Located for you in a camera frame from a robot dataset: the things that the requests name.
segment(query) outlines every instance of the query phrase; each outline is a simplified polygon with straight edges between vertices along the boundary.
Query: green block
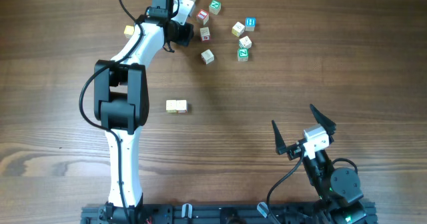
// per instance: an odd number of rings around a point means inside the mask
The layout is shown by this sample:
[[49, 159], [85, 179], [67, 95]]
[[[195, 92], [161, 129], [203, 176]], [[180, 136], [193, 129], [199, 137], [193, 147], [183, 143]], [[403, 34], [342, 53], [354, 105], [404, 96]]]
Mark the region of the green block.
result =
[[212, 0], [210, 7], [214, 9], [219, 9], [221, 7], [221, 3], [217, 0]]
[[248, 49], [239, 49], [239, 57], [249, 57]]

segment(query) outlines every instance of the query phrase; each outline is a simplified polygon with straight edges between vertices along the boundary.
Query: wooden floor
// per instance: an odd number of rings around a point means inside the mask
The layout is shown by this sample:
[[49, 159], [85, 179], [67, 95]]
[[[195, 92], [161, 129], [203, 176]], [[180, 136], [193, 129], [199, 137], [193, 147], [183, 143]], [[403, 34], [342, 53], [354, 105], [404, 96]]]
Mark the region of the wooden floor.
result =
[[[380, 223], [427, 223], [427, 0], [218, 1], [210, 43], [196, 35], [147, 70], [144, 203], [265, 200], [295, 165], [275, 154], [271, 120], [292, 143], [315, 124], [313, 103], [338, 125], [328, 154], [358, 164]], [[123, 2], [138, 16], [151, 0]], [[250, 16], [241, 63], [231, 30]], [[0, 0], [0, 223], [77, 223], [81, 207], [107, 200], [107, 142], [77, 100], [131, 24], [117, 0]], [[167, 99], [188, 100], [190, 113], [167, 114]], [[91, 117], [92, 101], [90, 87]], [[302, 167], [272, 195], [317, 199]]]

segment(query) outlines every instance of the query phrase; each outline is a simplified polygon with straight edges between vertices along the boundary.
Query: wooden table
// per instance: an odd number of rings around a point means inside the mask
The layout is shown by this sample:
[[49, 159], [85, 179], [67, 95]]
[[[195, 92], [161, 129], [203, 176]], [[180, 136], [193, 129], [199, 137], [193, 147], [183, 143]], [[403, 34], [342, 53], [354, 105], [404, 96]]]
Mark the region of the wooden table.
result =
[[[427, 222], [427, 0], [218, 1], [210, 43], [193, 17], [190, 46], [160, 51], [147, 70], [144, 202], [265, 200], [296, 162], [275, 154], [271, 120], [290, 144], [315, 123], [313, 103], [338, 125], [328, 154], [358, 164], [380, 223]], [[123, 2], [138, 16], [151, 0]], [[117, 0], [0, 0], [0, 14], [0, 223], [77, 223], [110, 185], [104, 133], [81, 118], [78, 96], [132, 22]], [[250, 16], [250, 59], [237, 62], [232, 26]], [[166, 113], [167, 99], [190, 112]], [[90, 117], [92, 101], [90, 87]], [[272, 195], [317, 199], [303, 168]]]

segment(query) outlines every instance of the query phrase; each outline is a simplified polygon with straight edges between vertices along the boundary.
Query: wood grain surface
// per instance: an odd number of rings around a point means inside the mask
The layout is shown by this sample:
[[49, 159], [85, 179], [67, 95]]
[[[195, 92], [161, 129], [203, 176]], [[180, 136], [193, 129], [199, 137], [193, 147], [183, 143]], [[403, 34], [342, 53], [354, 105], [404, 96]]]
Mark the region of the wood grain surface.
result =
[[[275, 154], [270, 122], [291, 143], [315, 123], [313, 103], [338, 125], [329, 156], [358, 164], [380, 223], [427, 223], [427, 0], [218, 1], [210, 43], [191, 18], [190, 46], [160, 51], [147, 70], [144, 202], [265, 200], [295, 165]], [[151, 0], [123, 2], [138, 16]], [[252, 16], [250, 59], [240, 63], [232, 26]], [[107, 200], [107, 141], [77, 100], [131, 24], [117, 0], [0, 0], [0, 223], [78, 223], [81, 207]], [[190, 113], [166, 113], [167, 99], [186, 99]], [[92, 101], [90, 87], [90, 117]], [[303, 168], [272, 195], [317, 198]]]

